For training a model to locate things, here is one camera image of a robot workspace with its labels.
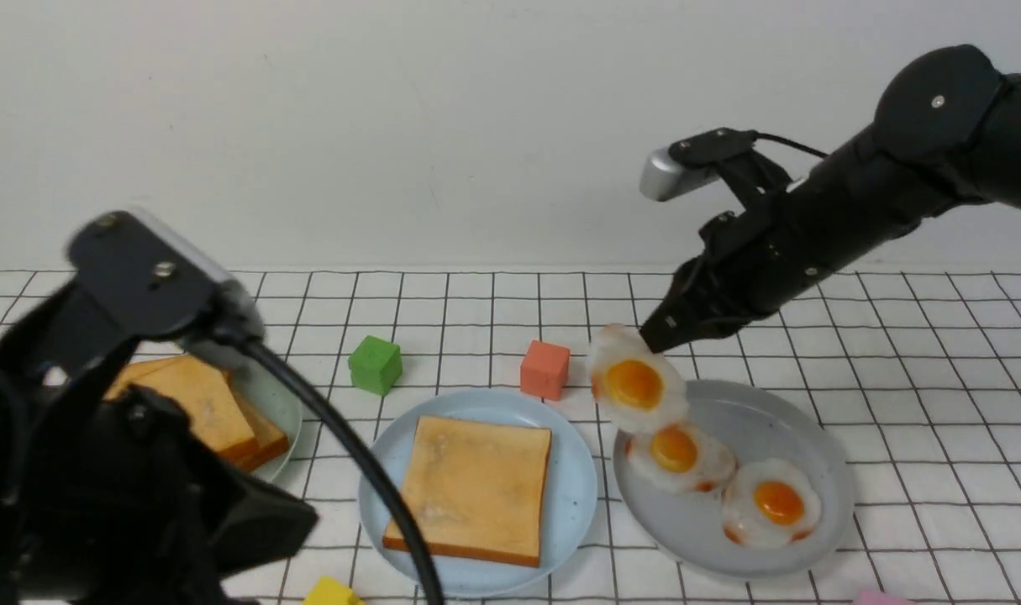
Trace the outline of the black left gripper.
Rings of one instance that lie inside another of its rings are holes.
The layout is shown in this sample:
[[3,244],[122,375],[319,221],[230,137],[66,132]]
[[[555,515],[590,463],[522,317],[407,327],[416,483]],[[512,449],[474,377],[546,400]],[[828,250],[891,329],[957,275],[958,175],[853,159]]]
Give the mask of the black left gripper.
[[297,555],[317,523],[149,388],[54,402],[0,372],[0,604],[229,604],[225,579]]

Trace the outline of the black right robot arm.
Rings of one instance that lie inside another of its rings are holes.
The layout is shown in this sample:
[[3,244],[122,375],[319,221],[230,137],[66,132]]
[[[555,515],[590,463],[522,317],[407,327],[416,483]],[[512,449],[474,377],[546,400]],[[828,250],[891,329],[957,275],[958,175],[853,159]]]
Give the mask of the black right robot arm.
[[756,150],[767,134],[715,128],[659,148],[640,191],[669,202],[721,181],[742,212],[711,218],[639,330],[654,352],[724,339],[774,315],[880,245],[965,204],[1021,210],[1021,73],[972,45],[929,51],[882,94],[871,123],[803,179]]

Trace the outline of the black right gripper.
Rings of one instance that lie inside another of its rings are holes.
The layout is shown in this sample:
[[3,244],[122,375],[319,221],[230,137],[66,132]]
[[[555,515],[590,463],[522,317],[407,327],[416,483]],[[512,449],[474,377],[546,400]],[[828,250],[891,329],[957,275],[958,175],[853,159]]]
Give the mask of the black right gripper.
[[797,187],[709,230],[706,249],[639,327],[653,353],[767,318],[810,287],[916,229],[939,192],[883,154],[838,150]]

